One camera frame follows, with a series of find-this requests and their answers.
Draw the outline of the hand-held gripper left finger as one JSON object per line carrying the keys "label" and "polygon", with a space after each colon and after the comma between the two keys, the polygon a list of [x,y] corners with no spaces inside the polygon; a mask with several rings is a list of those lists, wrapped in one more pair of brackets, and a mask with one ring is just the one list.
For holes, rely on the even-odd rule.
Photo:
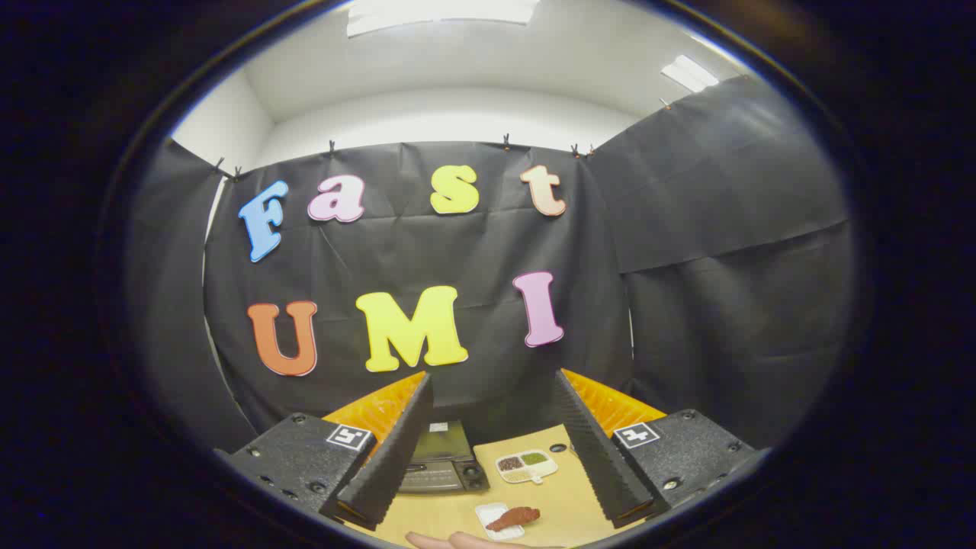
{"label": "hand-held gripper left finger", "polygon": [[216,456],[237,479],[286,507],[373,531],[400,490],[432,407],[430,378],[419,372],[325,418],[290,414]]}

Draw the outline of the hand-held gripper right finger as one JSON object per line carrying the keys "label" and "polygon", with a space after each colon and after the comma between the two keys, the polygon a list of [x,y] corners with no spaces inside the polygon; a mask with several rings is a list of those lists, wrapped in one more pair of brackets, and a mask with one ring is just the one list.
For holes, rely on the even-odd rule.
{"label": "hand-held gripper right finger", "polygon": [[700,500],[769,454],[700,411],[665,414],[567,369],[554,375],[552,409],[616,528]]}

